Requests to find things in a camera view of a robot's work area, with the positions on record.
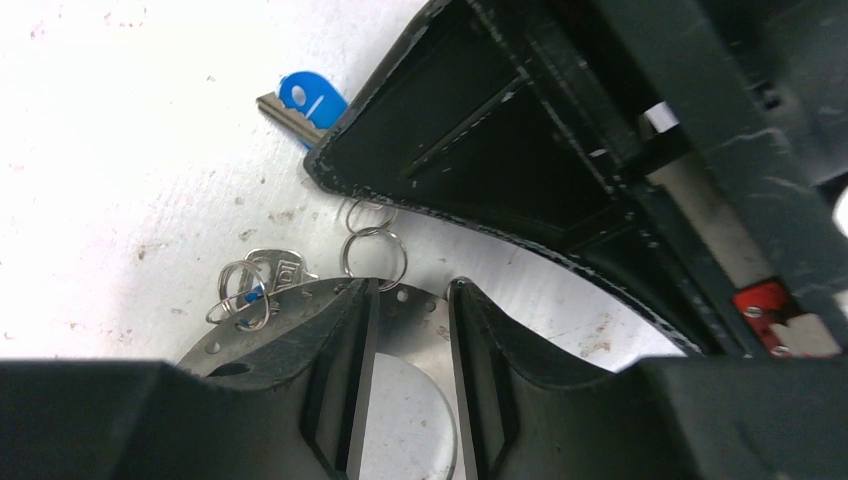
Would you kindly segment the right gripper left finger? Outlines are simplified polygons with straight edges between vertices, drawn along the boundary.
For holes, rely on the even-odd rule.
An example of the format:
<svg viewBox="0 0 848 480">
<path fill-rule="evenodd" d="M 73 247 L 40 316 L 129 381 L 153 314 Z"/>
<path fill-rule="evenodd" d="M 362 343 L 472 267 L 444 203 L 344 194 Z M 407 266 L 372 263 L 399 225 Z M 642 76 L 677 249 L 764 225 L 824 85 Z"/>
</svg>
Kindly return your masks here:
<svg viewBox="0 0 848 480">
<path fill-rule="evenodd" d="M 162 361 L 1 365 L 5 479 L 355 479 L 376 354 L 375 280 L 199 376 Z"/>
</svg>

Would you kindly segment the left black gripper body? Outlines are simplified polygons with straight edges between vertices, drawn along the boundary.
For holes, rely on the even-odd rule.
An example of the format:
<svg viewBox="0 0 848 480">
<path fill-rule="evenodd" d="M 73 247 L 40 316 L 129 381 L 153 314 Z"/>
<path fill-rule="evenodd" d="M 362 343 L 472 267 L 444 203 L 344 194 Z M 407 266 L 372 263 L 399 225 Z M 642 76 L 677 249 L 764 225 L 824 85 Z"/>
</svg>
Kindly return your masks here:
<svg viewBox="0 0 848 480">
<path fill-rule="evenodd" d="M 847 352 L 843 1 L 586 1 L 587 60 L 677 123 L 627 173 L 641 247 L 592 282 L 692 355 Z"/>
</svg>

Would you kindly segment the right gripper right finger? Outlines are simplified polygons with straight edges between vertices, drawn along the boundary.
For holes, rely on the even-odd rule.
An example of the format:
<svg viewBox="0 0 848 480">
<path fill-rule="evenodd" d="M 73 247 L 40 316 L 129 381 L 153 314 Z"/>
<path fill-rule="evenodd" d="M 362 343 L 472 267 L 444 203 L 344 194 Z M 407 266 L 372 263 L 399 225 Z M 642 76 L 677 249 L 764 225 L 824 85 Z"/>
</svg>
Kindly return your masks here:
<svg viewBox="0 0 848 480">
<path fill-rule="evenodd" d="M 847 362 L 643 358 L 613 373 L 448 289 L 470 479 L 843 479 Z"/>
</svg>

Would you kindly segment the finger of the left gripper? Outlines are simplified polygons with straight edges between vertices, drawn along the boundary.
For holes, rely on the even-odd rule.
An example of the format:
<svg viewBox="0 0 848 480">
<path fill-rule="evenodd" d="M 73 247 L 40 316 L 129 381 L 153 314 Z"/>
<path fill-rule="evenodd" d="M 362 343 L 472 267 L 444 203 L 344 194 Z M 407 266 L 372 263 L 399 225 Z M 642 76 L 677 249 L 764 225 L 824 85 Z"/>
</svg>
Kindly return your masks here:
<svg viewBox="0 0 848 480">
<path fill-rule="evenodd" d="M 537 253 L 690 355 L 738 355 L 659 229 L 637 164 L 656 93 L 594 1 L 430 1 L 306 156 L 323 190 Z"/>
</svg>

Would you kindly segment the round metal keyring disc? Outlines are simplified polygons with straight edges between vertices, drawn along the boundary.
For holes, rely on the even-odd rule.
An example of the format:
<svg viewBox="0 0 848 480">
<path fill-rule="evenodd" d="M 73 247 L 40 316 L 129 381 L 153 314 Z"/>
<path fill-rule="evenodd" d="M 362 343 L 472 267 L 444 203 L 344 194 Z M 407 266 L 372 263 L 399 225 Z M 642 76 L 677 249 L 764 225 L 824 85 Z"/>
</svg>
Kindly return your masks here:
<svg viewBox="0 0 848 480">
<path fill-rule="evenodd" d="M 208 312 L 213 329 L 179 361 L 193 374 L 210 374 L 226 363 L 290 333 L 330 310 L 330 290 L 346 277 L 318 279 L 265 296 L 227 313 L 240 273 Z M 464 459 L 458 427 L 448 304 L 425 290 L 396 282 L 381 292 L 376 356 L 364 429 L 361 479 L 462 479 Z"/>
</svg>

